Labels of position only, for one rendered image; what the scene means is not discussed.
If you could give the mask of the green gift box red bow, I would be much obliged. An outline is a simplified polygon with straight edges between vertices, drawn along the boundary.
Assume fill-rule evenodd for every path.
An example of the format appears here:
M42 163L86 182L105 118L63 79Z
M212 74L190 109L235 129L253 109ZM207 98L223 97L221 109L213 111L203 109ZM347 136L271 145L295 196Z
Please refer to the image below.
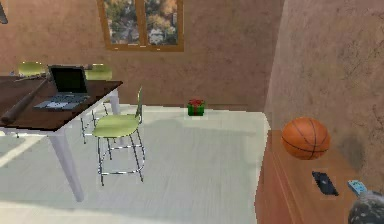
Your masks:
M202 116L205 110L205 101L199 99L191 99L187 104L189 116Z

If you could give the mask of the black telephone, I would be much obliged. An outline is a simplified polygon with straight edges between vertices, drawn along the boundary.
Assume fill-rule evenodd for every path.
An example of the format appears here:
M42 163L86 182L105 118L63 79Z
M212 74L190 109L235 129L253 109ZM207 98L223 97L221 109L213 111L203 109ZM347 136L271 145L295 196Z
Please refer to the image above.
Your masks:
M313 176L319 190L324 195L334 195L334 196L339 195L338 191L336 190L332 181L330 180L330 178L328 177L328 175L326 173L313 171L312 176Z

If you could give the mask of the brown wooden dresser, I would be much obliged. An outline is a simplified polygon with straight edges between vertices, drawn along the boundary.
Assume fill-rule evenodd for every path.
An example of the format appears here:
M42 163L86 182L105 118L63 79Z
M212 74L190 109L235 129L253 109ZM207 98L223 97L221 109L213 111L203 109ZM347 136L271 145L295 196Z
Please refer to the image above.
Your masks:
M324 195L312 173L326 173L336 196ZM281 144L281 132L270 130L255 195L257 224L347 224L356 195L347 182L359 175L337 150L316 160L299 160Z

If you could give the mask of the brown top white leg table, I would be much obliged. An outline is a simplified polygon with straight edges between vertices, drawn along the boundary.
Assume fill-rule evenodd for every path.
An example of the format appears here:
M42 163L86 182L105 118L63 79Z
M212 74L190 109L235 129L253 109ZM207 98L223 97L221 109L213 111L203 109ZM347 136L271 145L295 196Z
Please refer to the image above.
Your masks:
M40 83L41 80L16 82L15 76L0 76L0 117L24 96L32 92ZM48 136L76 201L82 202L84 193L66 137L66 131L76 118L84 117L106 99L111 102L112 112L119 114L118 87L122 84L122 81L91 80L87 84L90 98L74 110L50 111L35 109L35 105L56 94L55 86L47 84L36 94L14 123L6 125L0 121L0 131Z

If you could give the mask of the black laptop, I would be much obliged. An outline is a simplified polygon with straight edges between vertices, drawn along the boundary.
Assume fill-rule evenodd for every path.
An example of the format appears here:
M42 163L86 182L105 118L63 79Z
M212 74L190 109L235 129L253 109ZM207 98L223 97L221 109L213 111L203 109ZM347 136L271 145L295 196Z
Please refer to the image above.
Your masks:
M56 94L37 105L36 109L73 110L89 98L83 66L50 65Z

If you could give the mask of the green seat metal chair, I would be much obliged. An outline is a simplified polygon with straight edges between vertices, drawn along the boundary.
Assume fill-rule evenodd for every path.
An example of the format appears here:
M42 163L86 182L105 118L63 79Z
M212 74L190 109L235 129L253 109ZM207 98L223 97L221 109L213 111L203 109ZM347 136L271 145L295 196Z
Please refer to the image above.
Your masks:
M85 68L85 75L88 80L105 80L110 81L112 79L112 69L105 64L90 64ZM83 143L86 144L86 137L88 133L86 130L91 126L95 125L98 118L95 116L94 111L91 111L91 120L88 123L84 122L81 118L81 132L83 137Z
M29 77L45 72L45 66L40 62L20 62L18 65L18 75Z
M142 124L142 88L137 93L137 108L134 114L106 115L95 125L92 135L97 139L98 175L101 185L104 185L104 177L108 175L125 175L138 173L140 180L144 181L142 170L145 167L146 149L142 142L139 126ZM111 146L111 139L129 137L130 145L118 147ZM106 156L112 159L112 152L120 149L132 149L136 161L136 168L129 171L106 172L103 164Z

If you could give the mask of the wooden framed window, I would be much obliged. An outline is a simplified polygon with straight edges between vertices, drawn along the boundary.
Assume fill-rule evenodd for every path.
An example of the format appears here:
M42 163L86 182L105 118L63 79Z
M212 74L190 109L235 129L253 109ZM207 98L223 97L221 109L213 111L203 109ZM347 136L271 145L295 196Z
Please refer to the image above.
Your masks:
M183 0L96 0L105 48L184 51Z

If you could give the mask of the dark brown baseball bat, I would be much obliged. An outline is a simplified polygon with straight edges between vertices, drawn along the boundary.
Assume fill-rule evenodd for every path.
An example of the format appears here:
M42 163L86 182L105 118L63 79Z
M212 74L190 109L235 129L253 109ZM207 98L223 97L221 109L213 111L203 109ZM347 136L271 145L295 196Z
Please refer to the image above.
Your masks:
M10 110L4 113L0 117L0 121L5 125L14 123L24 109L32 102L36 94L48 83L48 80L45 79L42 81L33 91L24 96L18 103L16 103Z

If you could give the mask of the light blue remote control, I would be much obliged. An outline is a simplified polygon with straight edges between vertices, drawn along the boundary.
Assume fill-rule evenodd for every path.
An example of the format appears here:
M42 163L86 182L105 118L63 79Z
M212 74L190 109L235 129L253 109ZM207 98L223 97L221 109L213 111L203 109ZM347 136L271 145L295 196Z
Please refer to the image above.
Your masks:
M348 180L348 187L353 191L356 196L361 195L362 193L367 191L366 186L358 180Z

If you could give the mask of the orange basketball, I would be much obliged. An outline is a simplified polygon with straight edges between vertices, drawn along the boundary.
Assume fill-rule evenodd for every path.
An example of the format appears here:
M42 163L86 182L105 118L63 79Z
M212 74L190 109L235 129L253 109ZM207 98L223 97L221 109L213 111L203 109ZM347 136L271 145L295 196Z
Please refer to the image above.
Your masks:
M330 147L328 129L318 120L298 117L282 129L281 143L284 149L300 160L316 160Z

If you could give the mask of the dark grey wall object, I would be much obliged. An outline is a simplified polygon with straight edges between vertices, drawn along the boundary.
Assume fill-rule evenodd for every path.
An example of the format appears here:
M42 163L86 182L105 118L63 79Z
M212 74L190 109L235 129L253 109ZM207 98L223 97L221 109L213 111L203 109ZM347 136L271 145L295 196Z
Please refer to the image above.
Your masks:
M0 23L8 24L8 19L1 2L0 2Z

